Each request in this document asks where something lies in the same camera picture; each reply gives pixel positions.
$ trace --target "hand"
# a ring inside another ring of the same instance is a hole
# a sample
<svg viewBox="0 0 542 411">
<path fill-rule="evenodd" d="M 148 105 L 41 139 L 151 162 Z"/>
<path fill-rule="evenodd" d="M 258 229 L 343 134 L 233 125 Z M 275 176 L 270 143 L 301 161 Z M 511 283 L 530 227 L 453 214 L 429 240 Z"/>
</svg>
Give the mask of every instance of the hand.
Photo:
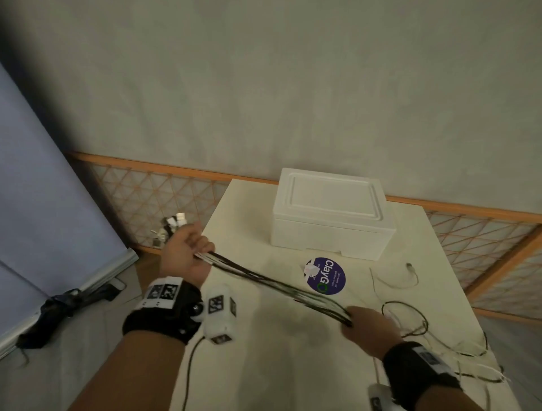
<svg viewBox="0 0 542 411">
<path fill-rule="evenodd" d="M 186 224 L 177 229 L 162 250 L 160 275 L 182 277 L 201 288 L 211 271 L 211 265 L 194 258 L 194 254 L 214 250 L 215 245 L 202 235 L 199 222 Z"/>
<path fill-rule="evenodd" d="M 352 327 L 341 326 L 343 335 L 372 357 L 380 360 L 403 339 L 395 323 L 375 310 L 348 307 Z"/>
</svg>

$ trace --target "round sticker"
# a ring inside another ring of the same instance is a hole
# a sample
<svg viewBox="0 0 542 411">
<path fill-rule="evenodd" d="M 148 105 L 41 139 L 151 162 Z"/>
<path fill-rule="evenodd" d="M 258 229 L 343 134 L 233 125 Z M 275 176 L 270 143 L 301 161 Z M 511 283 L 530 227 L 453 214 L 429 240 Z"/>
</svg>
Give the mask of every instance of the round sticker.
<svg viewBox="0 0 542 411">
<path fill-rule="evenodd" d="M 313 265 L 320 269 L 316 277 L 309 278 L 307 284 L 320 294 L 337 294 L 346 284 L 346 276 L 341 266 L 325 257 L 314 259 Z"/>
</svg>

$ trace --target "black wrist strap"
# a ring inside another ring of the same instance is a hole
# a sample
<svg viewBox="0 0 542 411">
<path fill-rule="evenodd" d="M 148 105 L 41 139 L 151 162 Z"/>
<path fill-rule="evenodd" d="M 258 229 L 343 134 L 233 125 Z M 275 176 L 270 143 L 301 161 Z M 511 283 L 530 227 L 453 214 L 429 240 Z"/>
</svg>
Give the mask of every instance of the black wrist strap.
<svg viewBox="0 0 542 411">
<path fill-rule="evenodd" d="M 406 411 L 431 386 L 461 389 L 452 369 L 435 354 L 416 342 L 394 346 L 382 360 L 395 400 Z"/>
<path fill-rule="evenodd" d="M 167 286 L 168 284 L 164 284 L 162 288 L 166 289 Z M 124 320 L 122 334 L 126 335 L 130 331 L 137 330 L 152 331 L 176 338 L 185 345 L 188 344 L 201 324 L 190 318 L 196 314 L 197 304 L 202 301 L 201 292 L 189 282 L 182 281 L 178 292 L 176 292 L 173 307 L 160 308 L 159 304 L 156 307 L 156 303 L 153 301 L 158 299 L 152 298 L 150 295 L 153 287 L 156 288 L 156 285 L 151 284 L 143 300 L 152 301 L 153 305 L 140 307 L 141 303 L 138 304 L 138 307 Z"/>
</svg>

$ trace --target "white table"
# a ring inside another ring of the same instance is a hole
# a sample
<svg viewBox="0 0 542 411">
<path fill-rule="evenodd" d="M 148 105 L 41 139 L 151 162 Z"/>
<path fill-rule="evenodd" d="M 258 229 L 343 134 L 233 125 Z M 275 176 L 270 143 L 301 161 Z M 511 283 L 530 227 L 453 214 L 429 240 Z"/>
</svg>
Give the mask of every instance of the white table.
<svg viewBox="0 0 542 411">
<path fill-rule="evenodd" d="M 361 305 L 380 310 L 372 287 L 369 267 L 388 282 L 411 284 L 405 269 L 410 262 L 420 283 L 407 290 L 394 290 L 377 282 L 383 300 L 407 302 L 427 317 L 430 330 L 448 345 L 461 341 L 482 343 L 482 331 L 454 275 L 437 237 L 423 211 L 416 205 L 389 203 L 397 233 L 379 261 L 342 257 L 317 250 L 297 251 L 269 243 L 275 185 L 233 180 L 222 197 L 204 234 L 217 252 L 230 260 L 269 277 L 300 287 L 305 283 L 301 266 L 318 256 L 338 262 L 346 273 L 346 286 L 332 296 L 343 305 Z M 366 410 L 367 387 L 375 383 L 371 357 L 347 341 L 339 323 L 280 294 L 212 269 L 202 292 L 226 283 L 237 300 L 238 340 L 224 345 L 203 341 L 192 363 L 188 411 L 201 410 Z M 395 310 L 404 315 L 407 312 Z M 171 410 L 184 400 L 188 345 Z M 437 352 L 442 346 L 428 337 Z M 418 337 L 417 341 L 428 345 Z M 464 348 L 474 352 L 476 348 Z M 446 361 L 457 369 L 454 359 Z M 494 364 L 492 354 L 485 358 Z M 463 372 L 471 372 L 462 365 Z M 484 369 L 477 368 L 478 374 Z M 484 375 L 494 376 L 489 371 Z M 468 395 L 485 408 L 483 385 L 463 378 Z M 489 384 L 492 410 L 519 411 L 507 383 Z"/>
</svg>

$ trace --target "styrofoam lid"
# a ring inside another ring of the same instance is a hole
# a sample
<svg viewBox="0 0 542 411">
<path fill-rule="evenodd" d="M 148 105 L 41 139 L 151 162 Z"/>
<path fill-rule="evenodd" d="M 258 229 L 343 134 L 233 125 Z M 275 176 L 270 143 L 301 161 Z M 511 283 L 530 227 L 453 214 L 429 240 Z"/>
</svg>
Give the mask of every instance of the styrofoam lid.
<svg viewBox="0 0 542 411">
<path fill-rule="evenodd" d="M 275 218 L 370 232 L 395 230 L 380 181 L 282 169 Z"/>
</svg>

